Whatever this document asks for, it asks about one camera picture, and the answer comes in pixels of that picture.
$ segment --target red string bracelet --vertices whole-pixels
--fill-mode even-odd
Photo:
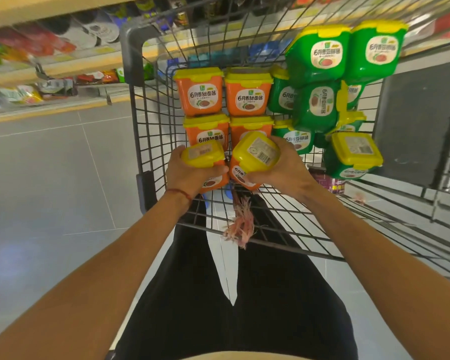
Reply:
[[[186,199],[188,199],[188,205],[190,206],[192,204],[192,197],[190,197],[190,194],[186,193],[185,191],[178,189],[178,188],[168,188],[165,192],[178,192],[183,194]]]

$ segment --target orange package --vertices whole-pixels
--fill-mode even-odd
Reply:
[[[190,145],[216,140],[224,151],[228,150],[228,124],[230,119],[226,114],[211,114],[209,116],[185,116],[183,127]]]
[[[186,116],[215,114],[222,110],[222,77],[219,67],[179,69],[173,79]]]
[[[268,68],[228,67],[225,87],[230,116],[263,115],[273,83]]]
[[[230,129],[232,131],[232,149],[251,131],[259,131],[269,137],[272,134],[274,120],[270,116],[232,117]]]
[[[246,182],[243,178],[250,172],[271,169],[280,158],[280,149],[261,131],[246,134],[232,152],[228,175],[250,191],[258,189],[263,182]]]
[[[225,165],[225,154],[222,145],[215,141],[202,142],[186,148],[181,156],[182,160],[189,166],[195,168],[209,168]],[[225,186],[229,181],[228,174],[208,178],[200,189],[200,193]]]

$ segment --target black pants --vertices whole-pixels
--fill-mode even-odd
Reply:
[[[191,211],[197,204],[194,201]],[[266,207],[258,196],[252,197],[253,205]],[[205,213],[203,201],[198,211]],[[252,211],[261,225],[281,228],[270,211]],[[181,220],[193,218],[187,213]],[[197,223],[204,226],[205,217]],[[266,235],[269,241],[283,242],[273,231]],[[290,236],[286,239],[295,244]],[[347,310],[308,256],[248,243],[246,250],[239,250],[232,306],[205,231],[177,225],[114,359],[176,360],[216,351],[272,352],[313,360],[358,358]]]

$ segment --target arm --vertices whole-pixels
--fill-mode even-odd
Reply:
[[[194,197],[227,167],[192,168],[172,152],[169,188]],[[0,334],[0,360],[103,360],[163,242],[189,200],[166,192],[115,242],[79,266]]]
[[[280,161],[246,179],[269,183],[312,211],[414,359],[450,359],[450,281],[355,216],[315,182],[291,144],[272,139]]]

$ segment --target hand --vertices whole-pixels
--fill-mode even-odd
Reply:
[[[195,168],[187,165],[181,158],[185,146],[180,145],[172,151],[166,170],[167,188],[177,188],[194,198],[204,182],[212,177],[219,177],[228,172],[228,166],[216,165],[210,168]]]
[[[246,181],[270,184],[281,193],[295,199],[304,190],[318,184],[302,162],[292,143],[277,136],[270,136],[270,140],[280,149],[280,159],[270,170],[248,173],[244,176]]]

